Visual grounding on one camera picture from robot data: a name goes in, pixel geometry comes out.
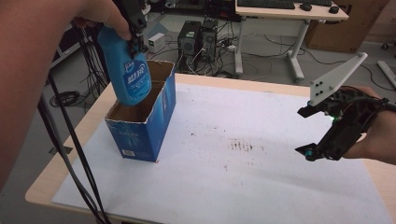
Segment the cardboard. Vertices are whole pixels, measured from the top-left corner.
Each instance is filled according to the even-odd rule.
[[[309,49],[354,53],[369,34],[389,0],[333,0],[349,16],[346,21],[312,21],[305,35]]]
[[[105,120],[123,158],[156,161],[176,104],[174,64],[148,61],[151,91],[138,105],[116,102]]]

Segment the table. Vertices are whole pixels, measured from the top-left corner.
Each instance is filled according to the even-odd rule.
[[[287,86],[271,83],[260,83],[234,79],[220,79],[217,77],[198,77],[176,74],[177,83],[187,83],[211,87],[220,87],[225,89],[248,90],[248,91],[270,91],[284,93],[288,95],[308,96],[309,89],[306,87]],[[108,109],[115,101],[115,95],[111,85],[105,89],[91,110],[87,113],[81,123],[77,126],[76,132],[82,145],[84,145],[92,136],[98,123],[103,120]],[[67,147],[73,147],[73,143],[68,138],[64,144]],[[69,157],[73,161],[77,156],[75,150],[72,150]],[[391,166],[378,161],[364,161],[365,166],[375,182],[389,213],[396,223],[396,166]],[[67,170],[59,154],[54,156],[45,170],[40,174],[35,183],[28,189],[25,199],[30,203],[71,209],[79,212],[87,212],[69,206],[62,206],[51,201],[52,197],[62,185],[67,176]]]
[[[274,9],[274,8],[255,8],[255,7],[239,7],[235,1],[235,13],[242,16],[239,40],[236,51],[234,52],[235,57],[235,73],[238,75],[243,74],[242,67],[242,56],[241,48],[243,42],[243,30],[247,16],[260,17],[265,19],[284,19],[284,20],[299,20],[304,21],[300,27],[300,31],[297,37],[297,41],[294,44],[293,51],[288,52],[288,57],[291,62],[291,66],[294,71],[295,81],[304,79],[303,71],[297,61],[298,51],[303,44],[303,40],[308,30],[309,23],[311,20],[317,21],[343,21],[348,19],[348,15],[343,11],[339,10],[337,14],[329,13],[329,7],[312,6],[312,10],[307,12],[299,8],[300,4],[294,4],[295,9]]]

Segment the hand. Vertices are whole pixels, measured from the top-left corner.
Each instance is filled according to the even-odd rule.
[[[94,26],[96,22],[103,22],[113,27],[117,34],[125,39],[131,39],[128,22],[121,16],[120,11],[111,0],[85,0],[82,1],[81,10],[76,15],[74,22],[80,27]]]
[[[380,98],[372,89],[358,87],[369,95]],[[345,155],[346,159],[372,159],[396,165],[396,113],[381,111],[377,114],[366,136]]]

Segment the white paper sheet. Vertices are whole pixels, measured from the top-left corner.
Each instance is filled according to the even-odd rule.
[[[103,121],[84,151],[105,210],[161,223],[391,223],[361,161],[295,152],[331,126],[297,114],[307,100],[177,83],[158,163],[123,159]],[[70,176],[53,201],[87,208]]]

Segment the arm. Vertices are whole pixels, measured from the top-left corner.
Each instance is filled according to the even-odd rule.
[[[106,22],[124,39],[128,24],[111,0],[4,0],[0,7],[0,190],[18,157],[67,24]]]
[[[372,89],[360,90],[380,98]],[[396,165],[396,113],[379,112],[366,136],[357,142],[345,155],[347,159],[372,159]]]

